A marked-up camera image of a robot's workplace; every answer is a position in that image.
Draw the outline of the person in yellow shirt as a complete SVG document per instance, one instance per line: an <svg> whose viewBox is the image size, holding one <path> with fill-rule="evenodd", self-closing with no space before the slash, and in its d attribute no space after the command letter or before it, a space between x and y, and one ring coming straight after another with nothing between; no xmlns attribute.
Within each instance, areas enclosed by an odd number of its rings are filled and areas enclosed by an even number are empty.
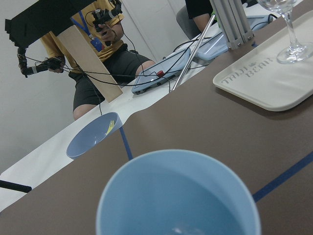
<svg viewBox="0 0 313 235"><path fill-rule="evenodd" d="M124 18L122 14L100 24L101 31L96 31L92 24L94 18L91 13L96 10L113 10L114 7L115 5L111 0L96 0L72 16L71 20L115 81L124 85L135 80L136 76L154 65L155 62L134 50L128 50L127 44L122 41L124 35L121 25ZM73 99L73 117L75 120L105 100L92 80L85 74L85 69L80 68L53 32L44 35L41 42L49 57L56 57L62 61L61 66L54 72L63 72L66 62L69 62L72 67L72 71L68 75L76 82Z"/></svg>

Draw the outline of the aluminium frame post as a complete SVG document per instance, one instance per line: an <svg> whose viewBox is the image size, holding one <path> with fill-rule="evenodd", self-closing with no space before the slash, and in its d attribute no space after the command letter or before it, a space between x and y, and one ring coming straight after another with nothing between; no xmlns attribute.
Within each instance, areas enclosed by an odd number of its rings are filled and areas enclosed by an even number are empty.
<svg viewBox="0 0 313 235"><path fill-rule="evenodd" d="M254 34L240 0L211 0L210 3L229 50L238 49L253 39Z"/></svg>

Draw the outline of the blue bowl with fork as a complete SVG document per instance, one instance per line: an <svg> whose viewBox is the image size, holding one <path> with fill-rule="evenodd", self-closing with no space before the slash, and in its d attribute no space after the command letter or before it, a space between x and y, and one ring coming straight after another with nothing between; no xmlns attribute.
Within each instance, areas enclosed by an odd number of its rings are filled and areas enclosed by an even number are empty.
<svg viewBox="0 0 313 235"><path fill-rule="evenodd" d="M115 125L111 132L106 136L106 131L111 120L115 121ZM81 129L71 140L66 150L67 156L73 160L78 158L82 154L92 149L114 131L118 130L121 126L122 122L118 113L116 112L110 112L97 117L89 124L87 124L83 129Z"/></svg>

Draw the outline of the blue teach pendant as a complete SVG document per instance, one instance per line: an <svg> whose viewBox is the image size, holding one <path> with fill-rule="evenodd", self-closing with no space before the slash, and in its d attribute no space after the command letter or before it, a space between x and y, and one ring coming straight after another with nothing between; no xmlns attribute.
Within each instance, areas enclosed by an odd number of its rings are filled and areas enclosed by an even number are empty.
<svg viewBox="0 0 313 235"><path fill-rule="evenodd" d="M248 23L252 31L263 28L273 21L273 16L271 15L260 15L260 16L248 16ZM228 46L226 42L226 37L221 32L210 39L204 39L200 45L195 57L210 61L222 53L228 51Z"/></svg>
<svg viewBox="0 0 313 235"><path fill-rule="evenodd" d="M132 93L135 95L142 94L148 89L168 82L181 72L189 59L190 53L190 48L181 49L142 71L135 80Z"/></svg>

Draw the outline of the clear wine glass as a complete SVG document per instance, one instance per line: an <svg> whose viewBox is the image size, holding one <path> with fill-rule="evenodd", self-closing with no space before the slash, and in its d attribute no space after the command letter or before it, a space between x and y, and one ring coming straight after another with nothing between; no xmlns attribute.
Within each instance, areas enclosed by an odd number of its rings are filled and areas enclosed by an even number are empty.
<svg viewBox="0 0 313 235"><path fill-rule="evenodd" d="M296 37L293 21L292 10L296 5L296 0L258 0L257 1L264 9L278 13L287 25L289 33L290 45L283 49L277 55L277 61L280 64L290 64L304 61L313 55L313 44L310 42L300 43Z"/></svg>

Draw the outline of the cream bear tray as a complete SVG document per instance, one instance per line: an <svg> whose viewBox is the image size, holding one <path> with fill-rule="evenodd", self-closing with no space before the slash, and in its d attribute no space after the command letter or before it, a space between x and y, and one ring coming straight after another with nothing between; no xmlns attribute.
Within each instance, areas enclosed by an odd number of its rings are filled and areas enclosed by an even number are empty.
<svg viewBox="0 0 313 235"><path fill-rule="evenodd" d="M273 33L257 47L213 76L210 91L234 97L271 112L313 106L313 59L280 64L276 57L289 44L285 27L276 20Z"/></svg>

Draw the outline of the person in black shirt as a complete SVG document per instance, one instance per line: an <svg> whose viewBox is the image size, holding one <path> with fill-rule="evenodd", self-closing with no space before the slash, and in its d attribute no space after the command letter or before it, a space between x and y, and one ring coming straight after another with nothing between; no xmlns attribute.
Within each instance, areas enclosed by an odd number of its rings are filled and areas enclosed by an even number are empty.
<svg viewBox="0 0 313 235"><path fill-rule="evenodd" d="M194 21L200 32L203 32L210 21L213 7L209 0L186 0L188 17Z"/></svg>

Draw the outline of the steel rod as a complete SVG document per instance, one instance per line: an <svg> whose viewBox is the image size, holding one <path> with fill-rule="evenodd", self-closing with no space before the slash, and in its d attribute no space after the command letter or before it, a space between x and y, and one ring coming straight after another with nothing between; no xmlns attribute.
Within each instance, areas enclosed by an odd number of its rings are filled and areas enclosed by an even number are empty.
<svg viewBox="0 0 313 235"><path fill-rule="evenodd" d="M175 82L174 86L172 87L171 92L173 92L182 83L182 80L183 80L184 76L186 75L187 71L190 68L191 62L192 62L193 58L195 57L198 49L200 48L200 45L201 45L202 41L204 40L204 38L205 38L205 36L207 34L207 31L211 27L215 17L216 17L215 14L212 14L212 16L210 17L209 22L207 23L206 27L204 28L204 31L199 36L198 42L195 45L194 49L192 50L192 52L191 52L191 54L189 56L189 59L188 59L186 65L184 66L183 70L181 71L177 81Z"/></svg>

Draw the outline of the light blue cup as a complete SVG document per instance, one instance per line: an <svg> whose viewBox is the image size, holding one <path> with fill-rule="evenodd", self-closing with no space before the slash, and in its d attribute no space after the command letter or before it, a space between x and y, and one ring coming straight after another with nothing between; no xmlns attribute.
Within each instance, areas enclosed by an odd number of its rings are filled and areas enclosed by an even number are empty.
<svg viewBox="0 0 313 235"><path fill-rule="evenodd" d="M98 235L259 235L256 204L229 167L189 150L146 153L108 181Z"/></svg>

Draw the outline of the yellow plastic fork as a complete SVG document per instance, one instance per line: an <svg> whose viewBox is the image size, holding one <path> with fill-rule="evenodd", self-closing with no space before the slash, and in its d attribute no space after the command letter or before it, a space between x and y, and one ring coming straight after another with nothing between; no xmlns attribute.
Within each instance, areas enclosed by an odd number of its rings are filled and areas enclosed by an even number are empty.
<svg viewBox="0 0 313 235"><path fill-rule="evenodd" d="M111 132L111 130L114 128L114 125L115 125L115 121L114 120L111 120L110 123L109 123L109 126L108 126L108 129L106 131L106 136Z"/></svg>

